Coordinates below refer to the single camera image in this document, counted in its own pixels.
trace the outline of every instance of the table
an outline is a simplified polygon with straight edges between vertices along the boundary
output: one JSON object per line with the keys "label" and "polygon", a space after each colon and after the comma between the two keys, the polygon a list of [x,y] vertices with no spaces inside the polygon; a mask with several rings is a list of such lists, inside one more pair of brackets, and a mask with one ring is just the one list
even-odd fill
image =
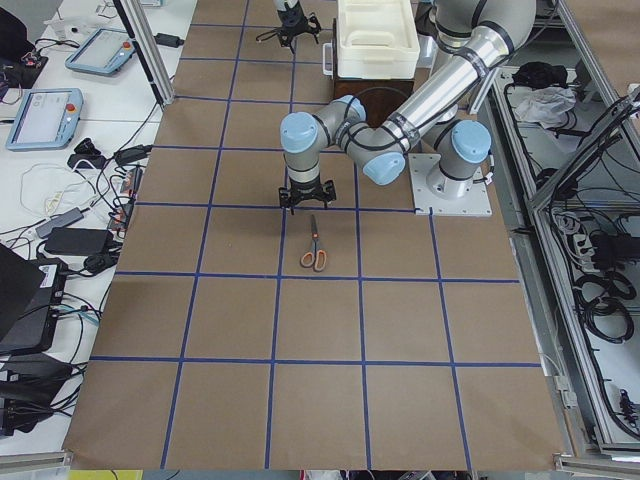
{"label": "table", "polygon": [[[98,4],[101,2],[97,0],[93,2],[65,0],[61,5],[60,12],[63,17],[88,15],[95,11]],[[145,12],[154,33],[170,33],[184,38],[195,4],[196,0],[169,0],[165,7],[148,8],[145,9]],[[121,26],[121,23],[119,19],[114,19],[110,22],[110,26]],[[45,31],[44,36],[55,38],[50,27]],[[80,34],[70,36],[78,41],[81,41],[81,37]],[[175,73],[180,51],[181,48],[160,47],[161,56],[169,75]],[[81,120],[78,123],[75,137],[67,148],[49,151],[11,152],[4,149],[10,125],[0,126],[0,144],[2,145],[0,164],[3,173],[0,177],[0,204],[3,212],[0,218],[0,231],[28,225],[39,220],[20,205],[20,178],[25,172],[33,168],[28,174],[28,182],[25,182],[23,197],[25,202],[32,202],[29,205],[37,208],[40,204],[39,200],[46,196],[47,192],[63,188],[70,181],[77,182],[79,180],[79,177],[73,175],[68,168],[67,173],[63,170],[69,155],[73,153],[73,148],[79,140],[85,137],[92,138],[96,147],[108,156],[120,148],[131,134],[142,126],[143,120],[148,116],[155,102],[151,88],[135,56],[114,76],[99,77],[73,72],[64,67],[64,61],[70,53],[64,51],[62,47],[47,49],[45,54],[49,57],[49,63],[34,88],[80,88],[85,100]],[[8,94],[8,98],[14,98],[15,94],[16,91],[12,90]],[[0,105],[0,118],[15,117],[18,106],[19,104]],[[131,145],[152,144],[161,117],[162,111],[158,108],[142,127]],[[42,165],[57,165],[63,169],[44,170]],[[112,173],[112,170],[113,165],[108,167],[106,172],[109,174]],[[108,221],[107,212],[106,206],[98,204],[95,213],[93,211],[86,213],[85,218],[74,226],[105,228]],[[17,252],[23,256],[27,255],[26,248],[18,248]],[[79,267],[83,260],[81,257],[61,258],[68,262],[72,268]],[[110,269],[92,279],[69,278],[65,291],[80,296],[97,306],[105,295],[113,273],[113,269]],[[80,305],[79,302],[74,303],[73,300],[69,300],[68,303]],[[85,361],[89,357],[96,331],[97,327],[90,322],[85,322],[84,335],[76,362]],[[80,326],[76,317],[60,320],[53,345],[46,353],[59,360],[67,361],[77,346],[79,333]],[[65,392],[68,394],[75,386],[76,383],[73,381],[67,382],[59,398],[64,397]],[[16,432],[13,437],[3,439],[0,442],[0,455],[58,451],[62,447],[68,426],[68,418],[54,415],[50,419],[40,422],[29,434]]]}

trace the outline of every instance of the electronic device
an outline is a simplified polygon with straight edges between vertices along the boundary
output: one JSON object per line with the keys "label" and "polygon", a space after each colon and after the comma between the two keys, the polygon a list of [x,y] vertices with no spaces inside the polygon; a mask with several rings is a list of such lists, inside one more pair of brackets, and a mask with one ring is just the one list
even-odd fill
{"label": "electronic device", "polygon": [[9,332],[0,340],[0,354],[24,355],[44,352],[53,342],[66,278],[67,265],[59,258],[25,260],[44,273],[40,288]]}
{"label": "electronic device", "polygon": [[99,28],[64,62],[71,70],[94,75],[113,75],[134,52],[124,30]]}
{"label": "electronic device", "polygon": [[136,198],[138,190],[140,190],[140,184],[142,183],[142,174],[142,167],[139,165],[129,170],[124,177],[122,185],[120,186],[120,193],[128,196],[129,198]]}
{"label": "electronic device", "polygon": [[3,338],[40,288],[44,273],[0,245],[0,338]]}
{"label": "electronic device", "polygon": [[39,421],[53,415],[33,405],[51,405],[71,373],[68,363],[44,353],[10,357],[0,370],[0,436],[11,436],[16,430],[29,433]]}
{"label": "electronic device", "polygon": [[93,255],[106,251],[112,240],[108,230],[55,227],[44,250],[53,255]]}
{"label": "electronic device", "polygon": [[26,65],[23,62],[0,59],[0,78],[4,76],[9,88],[33,88],[48,61],[49,57],[40,56],[35,64]]}
{"label": "electronic device", "polygon": [[77,88],[26,92],[7,139],[7,150],[64,148],[76,131],[82,104],[82,92]]}
{"label": "electronic device", "polygon": [[36,234],[40,238],[47,238],[49,235],[51,235],[51,230],[53,230],[54,228],[68,227],[69,225],[76,223],[83,218],[84,215],[80,211],[80,209],[78,207],[74,207],[71,210],[64,212],[62,215],[53,217],[48,222],[45,222],[42,225],[38,225],[36,227]]}

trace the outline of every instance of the white cable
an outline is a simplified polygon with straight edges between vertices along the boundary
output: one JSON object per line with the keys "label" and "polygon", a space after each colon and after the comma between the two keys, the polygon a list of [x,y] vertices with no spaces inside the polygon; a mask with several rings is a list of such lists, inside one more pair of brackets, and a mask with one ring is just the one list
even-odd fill
{"label": "white cable", "polygon": [[[25,172],[23,172],[20,175],[20,195],[19,195],[19,200],[20,200],[20,206],[27,212],[29,212],[31,215],[37,217],[37,218],[42,218],[43,216],[46,219],[49,219],[51,217],[51,215],[54,215],[55,212],[58,210],[58,208],[60,207],[60,205],[63,203],[63,199],[65,194],[73,191],[72,189],[74,187],[78,187],[81,185],[87,185],[89,186],[89,188],[91,188],[91,191],[93,192],[93,185],[91,184],[91,182],[89,180],[87,180],[86,178],[83,178],[81,182],[76,182],[76,183],[71,183],[69,185],[67,185],[66,187],[64,187],[63,190],[58,190],[56,192],[54,192],[54,194],[52,196],[46,197],[44,199],[44,208],[42,212],[38,212],[34,209],[32,209],[31,207],[27,206],[25,204],[24,201],[24,184],[25,184],[25,179],[26,177],[31,174],[34,170],[39,169],[39,170],[62,170],[65,173],[70,173],[69,169],[67,167],[63,167],[61,165],[57,165],[54,163],[37,163],[35,165],[32,165],[28,170],[26,170]],[[84,207],[84,205],[87,203],[87,201],[89,202],[93,202],[96,198],[96,195],[92,195],[88,200],[81,202],[81,205]]]}
{"label": "white cable", "polygon": [[540,354],[542,357],[546,358],[551,365],[554,366],[554,368],[556,369],[556,372],[558,373],[558,375],[562,375],[563,377],[566,377],[567,375],[565,374],[564,370],[562,368],[560,368],[560,366],[556,363],[556,361],[551,358],[549,355],[547,355],[546,353],[541,353]]}
{"label": "white cable", "polygon": [[3,103],[5,105],[15,105],[16,103],[18,103],[20,100],[22,100],[22,85],[18,84],[18,96],[14,99],[11,100],[10,102],[7,102],[4,98],[2,98],[2,100],[0,100],[0,103]]}

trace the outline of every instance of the metal plate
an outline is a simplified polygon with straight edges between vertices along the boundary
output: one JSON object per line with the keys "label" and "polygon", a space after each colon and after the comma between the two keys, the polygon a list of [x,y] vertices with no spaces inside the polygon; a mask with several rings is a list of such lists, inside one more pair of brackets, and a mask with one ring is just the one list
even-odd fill
{"label": "metal plate", "polygon": [[[426,184],[427,174],[440,160],[440,155],[411,154],[409,168],[411,169],[411,186],[413,190],[413,205],[416,215],[442,215],[457,217],[490,217],[491,204],[484,183],[474,183],[467,195],[459,200],[445,200],[435,195]],[[482,178],[478,169],[474,179]]]}

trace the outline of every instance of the orange scissors handle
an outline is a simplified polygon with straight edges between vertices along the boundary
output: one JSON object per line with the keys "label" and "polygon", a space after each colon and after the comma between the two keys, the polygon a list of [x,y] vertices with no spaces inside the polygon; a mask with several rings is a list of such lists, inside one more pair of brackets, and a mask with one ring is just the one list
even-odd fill
{"label": "orange scissors handle", "polygon": [[321,248],[316,251],[316,258],[313,262],[313,271],[322,272],[327,266],[327,252]]}
{"label": "orange scissors handle", "polygon": [[313,252],[307,252],[302,257],[300,257],[300,265],[304,268],[311,268],[315,263],[315,255]]}

